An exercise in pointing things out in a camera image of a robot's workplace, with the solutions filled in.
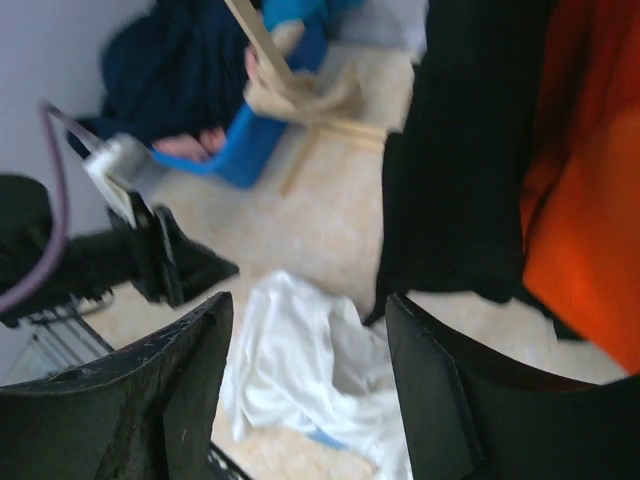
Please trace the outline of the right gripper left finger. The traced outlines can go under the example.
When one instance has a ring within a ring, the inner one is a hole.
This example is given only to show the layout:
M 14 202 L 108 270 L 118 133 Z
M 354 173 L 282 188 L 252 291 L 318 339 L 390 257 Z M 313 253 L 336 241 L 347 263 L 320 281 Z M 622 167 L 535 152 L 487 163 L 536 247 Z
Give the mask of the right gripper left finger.
M 233 300 L 221 292 L 93 362 L 1 390 L 4 479 L 216 479 Z

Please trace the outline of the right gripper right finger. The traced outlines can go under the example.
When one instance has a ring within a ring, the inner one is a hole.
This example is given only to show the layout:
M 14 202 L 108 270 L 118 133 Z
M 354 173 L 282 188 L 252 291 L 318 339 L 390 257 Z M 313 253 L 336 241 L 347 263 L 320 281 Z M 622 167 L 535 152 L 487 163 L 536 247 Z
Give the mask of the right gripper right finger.
M 386 325 L 414 478 L 638 478 L 638 377 L 545 372 L 405 297 L 388 298 Z

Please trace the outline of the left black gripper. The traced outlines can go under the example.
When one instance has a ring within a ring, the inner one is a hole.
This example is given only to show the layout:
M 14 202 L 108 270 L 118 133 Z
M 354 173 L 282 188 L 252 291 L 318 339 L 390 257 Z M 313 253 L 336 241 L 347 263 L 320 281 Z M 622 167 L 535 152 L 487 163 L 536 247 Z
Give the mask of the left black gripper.
M 134 223 L 107 208 L 133 258 L 129 282 L 152 304 L 179 306 L 239 274 L 237 264 L 189 239 L 164 205 L 133 205 Z

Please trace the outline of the white t shirt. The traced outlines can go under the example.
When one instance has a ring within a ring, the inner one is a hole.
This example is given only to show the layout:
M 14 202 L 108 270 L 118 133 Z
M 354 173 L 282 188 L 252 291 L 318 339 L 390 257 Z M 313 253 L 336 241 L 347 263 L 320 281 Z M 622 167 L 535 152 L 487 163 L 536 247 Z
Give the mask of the white t shirt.
M 354 302 L 278 270 L 252 288 L 220 391 L 231 435 L 298 431 L 370 461 L 378 479 L 409 479 L 391 355 Z

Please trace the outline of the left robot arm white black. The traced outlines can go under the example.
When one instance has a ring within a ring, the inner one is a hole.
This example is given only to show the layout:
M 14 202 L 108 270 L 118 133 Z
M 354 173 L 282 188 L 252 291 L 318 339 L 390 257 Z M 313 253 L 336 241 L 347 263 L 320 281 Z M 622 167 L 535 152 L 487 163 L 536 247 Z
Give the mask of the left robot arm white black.
M 42 286 L 1 316 L 15 328 L 21 319 L 52 311 L 75 300 L 99 300 L 129 283 L 149 303 L 177 308 L 235 276 L 239 268 L 190 240 L 171 211 L 148 208 L 132 192 L 134 221 L 107 210 L 107 230 L 65 242 L 62 259 Z M 22 175 L 1 178 L 1 288 L 8 290 L 42 256 L 52 229 L 46 188 Z

